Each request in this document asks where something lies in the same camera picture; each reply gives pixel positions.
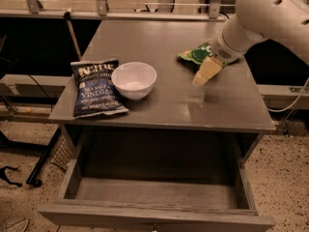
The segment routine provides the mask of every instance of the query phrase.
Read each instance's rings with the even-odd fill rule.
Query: gray table
[[[192,64],[177,59],[178,52],[210,40],[220,26],[215,21],[101,23],[83,60],[145,62],[156,69],[157,82],[145,99],[124,101],[129,113],[75,119],[77,88],[70,81],[49,119],[61,125],[76,156],[57,204],[41,205],[41,214],[58,224],[146,230],[159,224],[162,231],[180,231],[181,224],[183,231],[255,232],[274,224],[257,215],[243,165],[263,133],[274,130],[246,62],[240,59],[195,88]],[[200,194],[187,196],[193,191]],[[210,198],[201,202],[205,196]]]

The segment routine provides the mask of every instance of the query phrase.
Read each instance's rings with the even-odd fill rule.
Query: drawer front
[[[158,232],[265,232],[274,226],[269,217],[236,214],[192,214],[145,211],[133,208],[101,208],[85,205],[40,205],[39,212],[55,224],[106,227]]]

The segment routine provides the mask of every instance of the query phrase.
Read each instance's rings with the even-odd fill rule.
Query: yellow object
[[[222,70],[222,62],[214,57],[207,57],[200,70],[195,74],[192,84],[201,87]]]

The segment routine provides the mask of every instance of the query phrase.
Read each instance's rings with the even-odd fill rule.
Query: table top
[[[83,60],[116,57],[120,64],[145,62],[157,72],[153,91],[141,101],[124,100],[128,113],[76,119],[72,114],[77,87],[71,79],[49,119],[60,124],[108,127],[273,131],[244,58],[201,88],[191,84],[192,63],[178,59],[177,53],[211,40],[220,26],[218,21],[102,21]]]

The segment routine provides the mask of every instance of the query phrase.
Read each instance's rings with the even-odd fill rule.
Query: black stand
[[[32,170],[32,172],[31,172],[31,174],[30,174],[30,176],[29,176],[29,178],[26,182],[28,185],[32,185],[33,187],[38,188],[38,187],[41,186],[42,181],[37,179],[37,176],[39,175],[41,168],[42,168],[44,162],[46,161],[46,159],[48,158],[53,146],[57,142],[57,139],[58,139],[60,133],[61,133],[60,129],[57,129],[55,131],[54,135],[52,136],[52,138],[50,139],[48,145],[41,145],[41,144],[32,144],[32,143],[11,141],[10,139],[8,139],[6,137],[5,134],[3,134],[3,132],[0,131],[0,149],[6,148],[6,149],[9,149],[9,150],[31,150],[31,151],[41,152],[40,158],[39,158],[36,166]],[[1,178],[1,179],[4,179],[4,180],[5,180],[5,178],[7,178],[7,176],[5,174],[5,168],[9,168],[11,170],[17,170],[16,168],[12,168],[12,167],[8,167],[8,166],[1,168],[0,173],[2,173],[2,176],[3,176],[3,178]]]

